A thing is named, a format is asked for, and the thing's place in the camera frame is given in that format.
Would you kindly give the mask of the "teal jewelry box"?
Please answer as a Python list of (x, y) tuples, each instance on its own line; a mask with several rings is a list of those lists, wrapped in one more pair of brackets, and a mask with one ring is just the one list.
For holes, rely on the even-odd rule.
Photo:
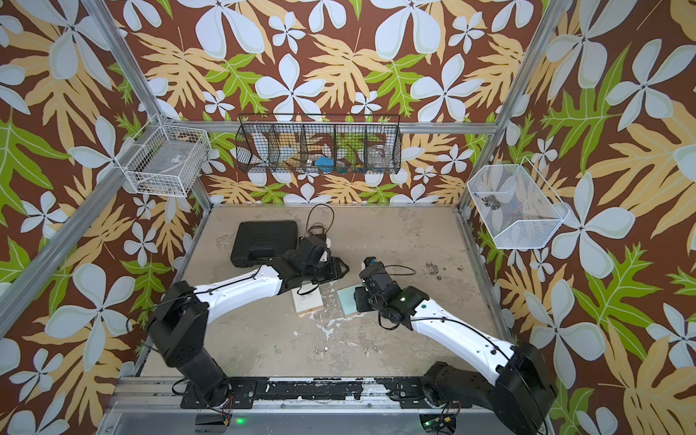
[(352, 317), (355, 315), (359, 315), (359, 312), (357, 310), (357, 306), (355, 303), (355, 291), (358, 289), (358, 286), (350, 286), (344, 289), (341, 289), (337, 292), (337, 297), (339, 300), (339, 303), (341, 305), (344, 317)]

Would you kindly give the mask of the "white drawer jewelry box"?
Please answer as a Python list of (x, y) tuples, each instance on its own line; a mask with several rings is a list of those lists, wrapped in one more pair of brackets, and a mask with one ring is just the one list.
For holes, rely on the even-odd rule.
[(318, 286), (301, 287), (291, 292), (298, 316), (313, 313), (324, 307), (323, 298)]

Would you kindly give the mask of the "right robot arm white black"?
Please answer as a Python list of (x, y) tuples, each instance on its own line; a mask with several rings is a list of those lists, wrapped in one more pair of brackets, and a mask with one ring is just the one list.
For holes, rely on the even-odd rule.
[(469, 365), (435, 362), (420, 379), (422, 396), (436, 408), (478, 406), (495, 413), (515, 434), (547, 434), (547, 415), (558, 396), (538, 348), (512, 344), (467, 324), (422, 290), (400, 286), (388, 266), (364, 259), (355, 291), (356, 308), (375, 312), (387, 330), (404, 327), (441, 344)]

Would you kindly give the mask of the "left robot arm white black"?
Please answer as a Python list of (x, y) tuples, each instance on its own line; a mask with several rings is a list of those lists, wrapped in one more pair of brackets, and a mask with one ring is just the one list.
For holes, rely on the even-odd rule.
[(253, 272), (208, 285), (174, 283), (150, 315), (147, 331), (165, 364), (182, 373), (200, 405), (217, 408), (229, 402), (228, 375), (204, 347), (208, 325), (257, 300), (310, 289), (342, 279), (350, 271), (335, 257), (325, 236), (300, 239), (298, 246)]

